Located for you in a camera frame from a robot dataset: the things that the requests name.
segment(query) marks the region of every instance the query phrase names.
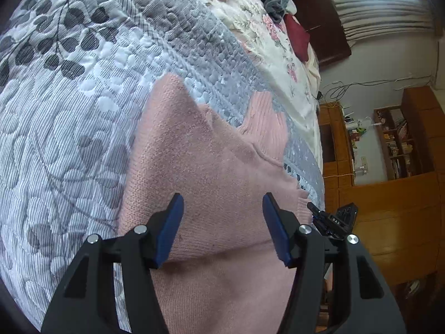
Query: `white wall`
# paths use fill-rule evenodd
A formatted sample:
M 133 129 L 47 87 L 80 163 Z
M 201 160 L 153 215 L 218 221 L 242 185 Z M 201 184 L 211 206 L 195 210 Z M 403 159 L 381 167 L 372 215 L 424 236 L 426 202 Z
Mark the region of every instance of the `white wall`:
M 359 42 L 352 48 L 352 55 L 321 71 L 321 91 L 335 86 L 329 83 L 341 80 L 344 84 L 372 80 L 395 80 L 405 77 L 424 77 L 435 74 L 437 65 L 437 40 L 426 34 L 393 34 Z M 374 109 L 401 103 L 403 90 L 394 90 L 409 84 L 426 85 L 429 78 L 386 83 L 373 87 L 351 86 L 341 98 L 342 106 L 351 106 L 355 119 L 373 117 Z M 370 127 L 357 142 L 356 166 L 360 157 L 368 161 L 369 172 L 356 177 L 356 184 L 386 180 L 383 155 L 375 129 Z

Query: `pink sweater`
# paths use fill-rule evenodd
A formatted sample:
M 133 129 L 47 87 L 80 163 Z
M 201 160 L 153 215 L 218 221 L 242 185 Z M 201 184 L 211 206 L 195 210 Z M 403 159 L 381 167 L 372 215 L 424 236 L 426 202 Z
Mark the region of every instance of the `pink sweater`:
M 156 82 L 139 121 L 119 220 L 122 235 L 164 210 L 175 192 L 184 217 L 170 258 L 152 270 L 171 334 L 272 334 L 280 325 L 294 270 L 277 258 L 263 218 L 272 192 L 309 223 L 308 193 L 283 169 L 288 140 L 271 94 L 256 92 L 244 123 L 231 127 L 197 106 L 183 82 Z

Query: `curtain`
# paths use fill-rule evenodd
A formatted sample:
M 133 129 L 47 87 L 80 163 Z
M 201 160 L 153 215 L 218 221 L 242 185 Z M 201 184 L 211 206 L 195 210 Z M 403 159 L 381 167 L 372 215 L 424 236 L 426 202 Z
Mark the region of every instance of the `curtain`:
M 371 36 L 434 32 L 424 0 L 334 0 L 348 44 Z

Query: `silver bolt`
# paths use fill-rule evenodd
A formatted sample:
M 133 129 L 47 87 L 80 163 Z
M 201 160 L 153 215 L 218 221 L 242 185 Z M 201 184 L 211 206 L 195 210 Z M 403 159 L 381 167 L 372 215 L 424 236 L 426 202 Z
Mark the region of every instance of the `silver bolt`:
M 359 242 L 359 238 L 353 234 L 348 235 L 346 238 L 350 244 L 355 245 L 357 242 Z
M 90 243 L 90 244 L 95 244 L 97 241 L 99 241 L 99 235 L 96 233 L 93 233 L 92 235 L 88 236 L 86 238 L 86 240 Z
M 147 226 L 146 225 L 137 225 L 134 228 L 134 232 L 137 233 L 138 235 L 146 233 L 147 232 Z
M 298 227 L 298 231 L 305 235 L 308 235 L 312 232 L 312 227 L 310 227 L 309 225 L 301 225 L 300 227 Z

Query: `gray bedspread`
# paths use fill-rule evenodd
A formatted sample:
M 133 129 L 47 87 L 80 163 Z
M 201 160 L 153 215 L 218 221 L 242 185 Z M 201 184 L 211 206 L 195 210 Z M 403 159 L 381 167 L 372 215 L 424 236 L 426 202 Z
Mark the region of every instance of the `gray bedspread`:
M 0 37 L 0 273 L 40 328 L 91 233 L 116 235 L 134 132 L 151 87 L 183 77 L 233 126 L 268 90 L 235 37 L 195 0 L 23 0 Z M 275 100 L 275 108 L 283 110 Z M 323 207 L 323 181 L 288 117 L 286 169 Z M 121 325 L 122 280 L 115 278 Z

